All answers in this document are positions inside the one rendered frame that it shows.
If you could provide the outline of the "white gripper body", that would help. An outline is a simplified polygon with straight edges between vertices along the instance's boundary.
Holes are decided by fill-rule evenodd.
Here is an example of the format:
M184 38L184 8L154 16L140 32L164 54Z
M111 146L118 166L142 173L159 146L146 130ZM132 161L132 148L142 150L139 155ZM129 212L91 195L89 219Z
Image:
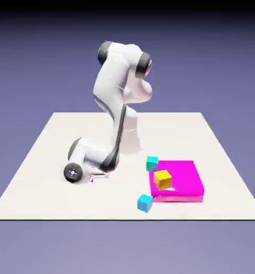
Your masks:
M83 182L90 182L91 179L103 179L103 178L108 178L109 174L104 173L104 172L86 172L83 178Z

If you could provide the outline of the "small blue cube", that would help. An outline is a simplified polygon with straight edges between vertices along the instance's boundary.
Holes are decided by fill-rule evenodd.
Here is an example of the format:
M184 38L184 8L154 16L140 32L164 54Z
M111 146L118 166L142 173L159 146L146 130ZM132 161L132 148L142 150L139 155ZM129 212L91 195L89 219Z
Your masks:
M152 207L152 196L142 194L137 200L137 209L143 212L149 212Z

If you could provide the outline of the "small yellow cube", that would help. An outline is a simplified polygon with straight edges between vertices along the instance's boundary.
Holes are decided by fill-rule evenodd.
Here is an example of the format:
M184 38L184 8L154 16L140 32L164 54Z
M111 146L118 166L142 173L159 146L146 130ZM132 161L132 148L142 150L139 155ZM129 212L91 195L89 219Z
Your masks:
M171 188L172 176L167 170L156 171L153 174L153 182L159 190Z

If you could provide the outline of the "small teal cube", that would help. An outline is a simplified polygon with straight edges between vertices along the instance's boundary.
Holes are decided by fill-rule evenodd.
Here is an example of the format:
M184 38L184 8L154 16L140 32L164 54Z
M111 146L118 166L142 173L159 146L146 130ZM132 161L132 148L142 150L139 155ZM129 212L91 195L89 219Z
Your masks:
M146 170L150 171L157 171L158 167L158 157L157 156L148 156L146 159Z

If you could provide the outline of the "large magenta box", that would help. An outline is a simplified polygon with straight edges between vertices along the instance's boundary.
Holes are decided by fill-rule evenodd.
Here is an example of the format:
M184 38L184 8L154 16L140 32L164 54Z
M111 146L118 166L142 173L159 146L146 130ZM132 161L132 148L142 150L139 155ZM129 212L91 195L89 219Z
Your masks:
M155 203L201 203L204 186L193 161L159 161L157 170L166 170L172 176L171 187L159 190L154 183L154 172L149 172L150 192Z

